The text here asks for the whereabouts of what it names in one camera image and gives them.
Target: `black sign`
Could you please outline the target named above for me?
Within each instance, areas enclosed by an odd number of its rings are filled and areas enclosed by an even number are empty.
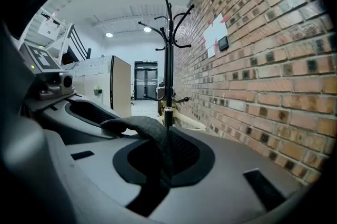
[[[33,60],[41,66],[43,70],[60,70],[61,68],[50,56],[50,54],[41,48],[27,45],[33,55]]]
[[[220,41],[218,41],[219,50],[223,51],[229,48],[228,38],[227,36],[223,37]]]

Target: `railing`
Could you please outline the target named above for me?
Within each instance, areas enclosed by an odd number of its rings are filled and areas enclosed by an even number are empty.
[[[68,26],[68,29],[65,33],[64,40],[61,45],[60,53],[58,55],[58,63],[61,64],[62,57],[63,57],[63,50],[66,44],[70,41],[73,42],[74,46],[76,47],[78,54],[82,57],[83,60],[89,59],[91,55],[91,48],[88,48],[88,50],[85,49],[80,37],[77,34],[77,31],[75,29],[75,25],[70,23]]]
[[[73,43],[74,43],[74,45],[75,45],[77,51],[79,52],[79,54],[81,55],[81,57],[82,57],[84,60],[90,58],[90,55],[91,55],[91,48],[88,48],[88,51],[85,50],[85,47],[84,47],[84,45],[82,44],[81,39],[80,39],[80,37],[79,37],[78,34],[77,34],[77,31],[76,31],[76,29],[75,29],[75,25],[74,25],[74,24],[71,25],[71,29],[70,29],[70,32],[69,32],[69,34],[68,34],[68,38],[70,38],[70,39],[73,41]]]

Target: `brick wall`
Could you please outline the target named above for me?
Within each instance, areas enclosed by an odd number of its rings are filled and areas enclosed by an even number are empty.
[[[177,33],[174,88],[181,113],[210,135],[244,143],[303,184],[336,137],[336,44],[321,0],[191,0]],[[207,57],[203,32],[222,13],[230,47]]]

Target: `white wall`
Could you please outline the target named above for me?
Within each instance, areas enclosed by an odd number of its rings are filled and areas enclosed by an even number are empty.
[[[155,51],[164,47],[159,37],[140,38],[138,40],[118,40],[106,42],[104,55],[114,55],[131,65],[131,92],[133,92],[134,67],[136,61],[151,60],[158,62],[158,82],[164,78],[164,51]]]
[[[90,58],[98,58],[104,54],[104,35],[100,31],[87,22],[75,24],[75,29],[85,49],[91,48]]]
[[[76,32],[78,36],[80,37],[80,40],[85,47],[85,50],[88,51],[88,48],[91,48],[91,56],[90,58],[97,58],[101,57],[104,54],[104,42],[105,38],[104,35],[96,28],[92,27],[89,23],[86,21],[83,21],[82,23],[78,23],[75,25]],[[49,49],[61,49],[61,44],[64,40],[64,35],[59,37],[55,42],[51,43],[47,46],[47,50]],[[69,39],[69,42],[66,44],[63,50],[63,54],[67,53],[68,46],[71,47],[72,51],[76,55],[76,57],[79,60],[83,60],[83,57],[75,47],[74,43],[71,39]],[[58,54],[57,51],[53,49],[52,51],[49,51],[54,57],[56,57],[56,54]]]

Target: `white paper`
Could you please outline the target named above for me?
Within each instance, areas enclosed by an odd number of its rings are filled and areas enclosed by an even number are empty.
[[[37,33],[46,36],[52,40],[56,40],[60,33],[60,26],[56,25],[52,19],[44,19],[38,28]]]
[[[215,56],[215,46],[214,45],[212,45],[209,49],[207,49],[207,54],[209,58]]]
[[[221,40],[228,34],[226,23],[223,21],[222,14],[217,16],[213,21],[213,24],[209,25],[204,32],[204,38],[206,40],[206,49],[209,49],[212,45]]]

